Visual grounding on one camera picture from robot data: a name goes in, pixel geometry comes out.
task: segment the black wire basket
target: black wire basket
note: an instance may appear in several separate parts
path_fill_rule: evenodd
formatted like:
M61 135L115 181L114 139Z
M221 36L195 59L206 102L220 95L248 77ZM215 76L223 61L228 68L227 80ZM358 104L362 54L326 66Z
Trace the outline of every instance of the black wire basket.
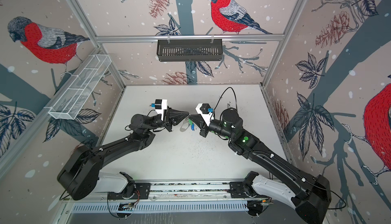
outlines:
M222 59L222 40L182 39L158 40L159 61L220 61Z

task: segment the metal vent grille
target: metal vent grille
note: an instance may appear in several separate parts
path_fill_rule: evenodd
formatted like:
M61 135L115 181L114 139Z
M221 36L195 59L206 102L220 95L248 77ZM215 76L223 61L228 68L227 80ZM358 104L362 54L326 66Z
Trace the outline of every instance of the metal vent grille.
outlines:
M116 213L166 213L166 212L224 212L248 211L247 201L181 201L181 202L140 202L135 208L118 211L119 202L109 203L110 211ZM106 213L106 202L76 203L72 213Z
M160 61L220 61L222 40L159 40L157 55Z

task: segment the red wire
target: red wire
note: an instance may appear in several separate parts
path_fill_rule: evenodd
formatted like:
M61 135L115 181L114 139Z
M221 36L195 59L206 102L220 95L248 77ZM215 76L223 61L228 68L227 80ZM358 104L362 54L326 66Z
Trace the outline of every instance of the red wire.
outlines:
M136 205L140 201L140 192L138 190L136 190L136 194L137 194L138 198L137 198L136 202L134 202L133 208L136 207Z

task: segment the white table surface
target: white table surface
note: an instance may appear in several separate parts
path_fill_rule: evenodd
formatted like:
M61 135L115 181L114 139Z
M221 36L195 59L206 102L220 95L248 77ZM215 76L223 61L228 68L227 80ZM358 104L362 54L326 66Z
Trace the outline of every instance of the white table surface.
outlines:
M129 134L124 128L134 114L146 115L155 99L167 99L169 107L197 114L198 103L215 107L222 92L229 85L183 85L183 86L128 86L115 113L103 144L124 138ZM258 137L272 151L286 159L273 126L265 100L258 85L231 85L235 90L239 116L243 128ZM216 118L227 108L235 107L232 90L227 90L216 109ZM237 179L246 177L250 171L264 176L269 172L260 165L245 159L228 147L227 141L209 133L206 138L189 127L180 132L182 122L172 132L156 133L149 147L129 153L105 166L107 173L128 173L135 180L169 179Z

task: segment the red bird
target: red bird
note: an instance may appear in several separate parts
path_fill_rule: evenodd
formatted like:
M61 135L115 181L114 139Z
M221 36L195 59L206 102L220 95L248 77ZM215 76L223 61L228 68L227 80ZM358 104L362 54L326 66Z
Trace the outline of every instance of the red bird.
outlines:
M8 23L12 41L20 40L38 59L52 64L65 64L76 55L79 45L90 40L80 35L68 33L59 28L46 27L32 22L26 17L16 17Z
M367 169L375 178L373 185L378 185L377 178L381 173L391 171L391 83L374 96L364 110L365 136L359 137L350 132L351 137L356 137L367 142L374 152L383 161L384 167L378 173Z
M222 29L222 33L226 31L236 32L245 29L259 30L265 34L271 34L263 30L257 22L255 22L247 10L240 6L235 0L211 0L212 20Z

